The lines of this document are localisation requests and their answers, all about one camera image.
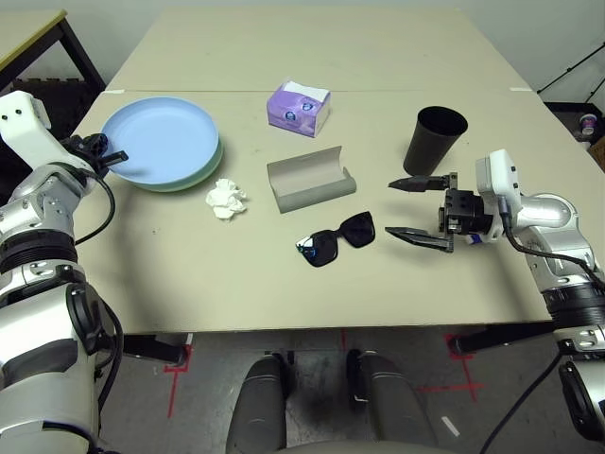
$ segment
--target tissue box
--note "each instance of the tissue box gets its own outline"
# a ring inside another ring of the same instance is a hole
[[[286,82],[267,101],[268,123],[315,137],[330,113],[330,92]]]

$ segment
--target beige table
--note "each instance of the beige table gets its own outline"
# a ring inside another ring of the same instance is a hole
[[[457,170],[460,188],[475,189],[475,159],[506,148],[524,192],[551,191],[575,203],[582,232],[605,260],[603,173],[533,93],[334,93],[334,111],[316,139],[268,126],[265,93],[103,94],[76,133],[97,132],[116,109],[156,95],[181,96],[207,110],[226,152],[210,181],[181,193],[153,194],[108,178],[116,219],[78,252],[88,279],[129,333],[545,320],[525,258],[505,241],[466,247],[459,238],[455,253],[444,254],[384,232],[385,226],[436,231],[442,193],[387,188],[404,174],[416,112],[433,104],[469,121],[438,173]],[[357,192],[280,215],[266,164],[334,145],[343,146],[342,164]],[[218,177],[250,194],[249,211],[233,222],[214,218],[204,203]],[[78,235],[94,229],[106,210],[96,190],[77,211]],[[372,245],[356,250],[340,240],[337,260],[322,269],[297,253],[302,236],[337,228],[364,210],[376,226]]]
[[[458,10],[206,7],[164,12],[109,88],[273,91],[527,88]]]
[[[60,42],[94,93],[105,89],[63,9],[0,10],[0,89]]]

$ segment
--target white wall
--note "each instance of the white wall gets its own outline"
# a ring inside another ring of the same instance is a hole
[[[1,9],[58,9],[68,20],[103,78],[109,81],[160,11],[169,5],[305,3],[282,0],[2,0]],[[317,4],[372,3],[324,0]],[[387,0],[399,5],[461,8],[534,89],[562,73],[605,41],[603,0]],[[76,77],[62,49],[52,48],[25,77]],[[605,50],[543,93],[545,100],[582,102],[605,77]],[[605,85],[593,99],[605,111]]]

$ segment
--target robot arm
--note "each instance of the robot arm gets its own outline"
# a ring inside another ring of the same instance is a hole
[[[64,144],[44,128],[43,104],[13,92],[0,97],[0,134],[32,173],[0,207],[0,452],[96,452],[96,354],[121,328],[78,264],[73,214],[80,200],[127,158],[105,157],[101,134]]]
[[[387,231],[446,253],[454,250],[454,235],[479,235],[484,242],[504,235],[524,253],[553,319],[555,341],[571,357],[559,374],[574,426],[585,438],[604,442],[605,285],[603,270],[579,231],[578,211],[554,194],[523,196],[517,168],[503,149],[478,160],[475,171],[478,196],[458,190],[456,174],[391,183],[408,192],[446,191],[439,212],[443,236],[406,227]]]

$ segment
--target sunglasses lens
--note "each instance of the sunglasses lens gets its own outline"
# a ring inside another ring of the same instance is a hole
[[[299,252],[314,267],[322,267],[337,258],[337,237],[329,230],[317,232],[296,243]]]
[[[339,230],[351,246],[356,248],[372,243],[375,238],[374,223],[369,211],[348,218]]]

